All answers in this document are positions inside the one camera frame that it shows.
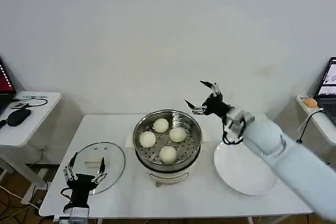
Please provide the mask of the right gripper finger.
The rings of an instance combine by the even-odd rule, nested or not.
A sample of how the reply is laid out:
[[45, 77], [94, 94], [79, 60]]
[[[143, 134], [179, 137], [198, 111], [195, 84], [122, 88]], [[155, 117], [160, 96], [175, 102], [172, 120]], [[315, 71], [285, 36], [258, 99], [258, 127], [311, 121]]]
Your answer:
[[219, 90], [219, 87], [218, 87], [218, 85], [217, 85], [216, 82], [210, 83], [208, 81], [202, 81], [202, 80], [200, 80], [200, 83], [202, 83], [206, 87], [210, 88], [212, 90], [212, 94], [213, 94], [214, 97], [216, 97], [217, 95], [220, 94], [220, 90]]
[[191, 109], [191, 112], [195, 115], [205, 115], [206, 112], [206, 106], [195, 106], [192, 103], [190, 103], [188, 100], [185, 100], [187, 103], [187, 106]]

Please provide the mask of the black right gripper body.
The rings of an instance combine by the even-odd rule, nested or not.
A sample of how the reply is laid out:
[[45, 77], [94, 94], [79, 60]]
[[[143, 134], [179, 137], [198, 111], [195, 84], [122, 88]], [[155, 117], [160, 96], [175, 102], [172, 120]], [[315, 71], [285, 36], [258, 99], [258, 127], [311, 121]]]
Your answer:
[[221, 93], [218, 93], [217, 95], [211, 93], [202, 106], [206, 107], [203, 110], [204, 115], [215, 114], [222, 120], [227, 118], [227, 113], [232, 108], [229, 104], [223, 102], [223, 95]]

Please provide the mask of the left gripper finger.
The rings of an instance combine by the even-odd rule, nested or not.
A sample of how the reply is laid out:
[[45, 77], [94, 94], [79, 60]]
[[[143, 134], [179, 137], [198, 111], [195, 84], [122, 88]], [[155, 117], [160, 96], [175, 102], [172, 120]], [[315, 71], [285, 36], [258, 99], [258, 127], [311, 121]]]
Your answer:
[[95, 178], [93, 178], [91, 181], [95, 184], [99, 184], [102, 180], [104, 180], [107, 176], [105, 169], [106, 169], [106, 165], [105, 165], [105, 161], [103, 157], [101, 159], [101, 164], [100, 164], [98, 175]]
[[66, 181], [77, 180], [76, 174], [73, 173], [73, 167], [76, 161], [78, 152], [75, 152], [74, 156], [70, 159], [70, 162], [67, 166], [64, 167], [64, 176]]

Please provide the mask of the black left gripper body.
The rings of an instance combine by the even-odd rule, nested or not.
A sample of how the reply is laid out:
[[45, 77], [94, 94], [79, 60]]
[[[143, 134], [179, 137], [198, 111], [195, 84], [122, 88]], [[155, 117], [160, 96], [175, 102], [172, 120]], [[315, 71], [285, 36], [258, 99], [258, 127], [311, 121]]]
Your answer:
[[93, 175], [77, 174], [77, 179], [69, 179], [67, 181], [67, 186], [72, 192], [70, 202], [66, 204], [66, 207], [89, 208], [89, 193], [97, 188], [98, 183]]

